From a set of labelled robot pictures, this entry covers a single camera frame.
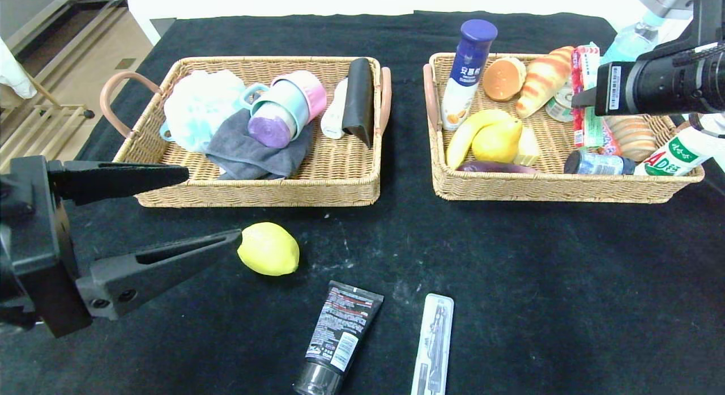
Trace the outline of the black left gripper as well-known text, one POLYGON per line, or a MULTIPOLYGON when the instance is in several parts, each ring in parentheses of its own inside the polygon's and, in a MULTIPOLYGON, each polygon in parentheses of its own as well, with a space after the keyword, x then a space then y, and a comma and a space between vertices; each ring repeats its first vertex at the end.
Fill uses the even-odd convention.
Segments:
POLYGON ((15 158, 2 175, 2 333, 43 323, 54 337, 118 320, 204 271, 241 240, 233 229, 98 259, 79 277, 63 204, 127 198, 189 179, 185 166, 15 158))

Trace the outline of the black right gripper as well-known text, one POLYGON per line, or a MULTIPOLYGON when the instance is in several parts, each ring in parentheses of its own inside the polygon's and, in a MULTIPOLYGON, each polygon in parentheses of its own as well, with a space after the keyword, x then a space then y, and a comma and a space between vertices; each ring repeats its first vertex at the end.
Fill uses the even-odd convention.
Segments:
POLYGON ((598 116, 704 113, 705 60, 668 56, 603 65, 596 87, 572 96, 572 108, 587 107, 598 116))

